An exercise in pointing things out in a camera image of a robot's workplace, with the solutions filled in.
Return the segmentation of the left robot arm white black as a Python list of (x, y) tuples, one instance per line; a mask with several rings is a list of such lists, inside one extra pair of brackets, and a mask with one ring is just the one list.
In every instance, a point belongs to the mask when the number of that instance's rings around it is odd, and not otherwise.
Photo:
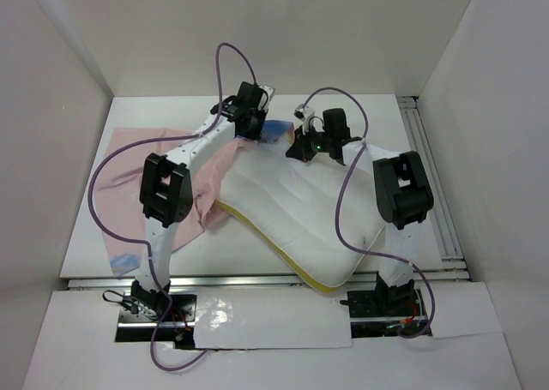
[(214, 106), (202, 126), (164, 154), (147, 156), (139, 200), (145, 216), (145, 247), (130, 289), (140, 312), (151, 321), (171, 308), (170, 260), (179, 224), (194, 205), (193, 184), (200, 168), (237, 137), (258, 140), (275, 89), (242, 82), (238, 92)]

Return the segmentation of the pink blue printed pillowcase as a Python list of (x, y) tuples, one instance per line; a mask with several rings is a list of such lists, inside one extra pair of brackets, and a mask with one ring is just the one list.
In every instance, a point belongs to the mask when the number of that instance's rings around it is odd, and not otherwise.
[[(119, 154), (106, 164), (94, 185), (94, 205), (101, 222), (109, 230), (132, 239), (145, 237), (145, 217), (139, 201), (145, 158), (150, 153), (166, 153), (177, 145), (175, 142), (140, 145)], [(191, 213), (178, 227), (174, 250), (183, 248), (228, 217), (217, 205), (216, 197), (220, 192), (221, 180), (229, 170), (237, 150), (248, 146), (245, 142), (230, 143), (196, 174), (193, 190), (197, 196)], [(139, 267), (142, 257), (140, 245), (124, 243), (108, 235), (104, 235), (104, 242), (114, 276), (121, 277)]]

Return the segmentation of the aluminium side rail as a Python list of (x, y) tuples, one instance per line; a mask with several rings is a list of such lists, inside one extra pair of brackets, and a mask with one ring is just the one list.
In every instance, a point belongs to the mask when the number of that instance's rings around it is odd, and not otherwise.
[(418, 98), (414, 96), (396, 98), (407, 138), (413, 150), (423, 161), (426, 175), (434, 195), (434, 208), (430, 211), (431, 227), (441, 255), (444, 276), (441, 280), (455, 282), (471, 281), (466, 259), (458, 240), (449, 206), (443, 193), (442, 184), (432, 150), (427, 139), (424, 124), (420, 118)]

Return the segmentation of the white pillow yellow edge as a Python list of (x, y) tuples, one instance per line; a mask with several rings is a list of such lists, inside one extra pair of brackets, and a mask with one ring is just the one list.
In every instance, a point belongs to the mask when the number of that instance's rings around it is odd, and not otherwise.
[(364, 256), (343, 246), (370, 249), (385, 223), (375, 202), (373, 178), (325, 154), (304, 163), (289, 159), (289, 144), (249, 144), (237, 150), (223, 177), (218, 205), (241, 221), (307, 285), (322, 293), (340, 288)]

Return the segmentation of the white cover plate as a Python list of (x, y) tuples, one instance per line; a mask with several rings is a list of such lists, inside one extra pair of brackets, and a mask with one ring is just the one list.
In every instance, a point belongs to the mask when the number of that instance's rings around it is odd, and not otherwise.
[(353, 345), (341, 294), (307, 287), (208, 288), (196, 295), (198, 349), (340, 349)]

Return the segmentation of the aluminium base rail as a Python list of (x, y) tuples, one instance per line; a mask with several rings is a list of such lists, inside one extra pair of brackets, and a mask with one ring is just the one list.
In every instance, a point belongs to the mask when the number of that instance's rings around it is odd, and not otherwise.
[[(69, 290), (96, 290), (96, 289), (129, 289), (134, 281), (133, 277), (69, 279)], [(171, 288), (176, 287), (219, 287), (219, 286), (278, 286), (278, 285), (306, 285), (305, 281), (295, 274), (274, 275), (241, 275), (241, 276), (202, 276), (172, 278)]]

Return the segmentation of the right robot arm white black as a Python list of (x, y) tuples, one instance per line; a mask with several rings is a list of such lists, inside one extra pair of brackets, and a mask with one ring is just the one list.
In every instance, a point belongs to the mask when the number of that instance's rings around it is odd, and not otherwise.
[(373, 178), (377, 210), (386, 223), (386, 242), (390, 252), (382, 256), (377, 271), (373, 302), (382, 315), (396, 311), (415, 298), (413, 267), (417, 253), (419, 226), (434, 206), (434, 196), (419, 153), (396, 153), (367, 145), (352, 136), (343, 109), (328, 109), (321, 118), (320, 130), (313, 126), (315, 111), (306, 105), (294, 116), (301, 122), (286, 156), (310, 162), (319, 153), (348, 168)]

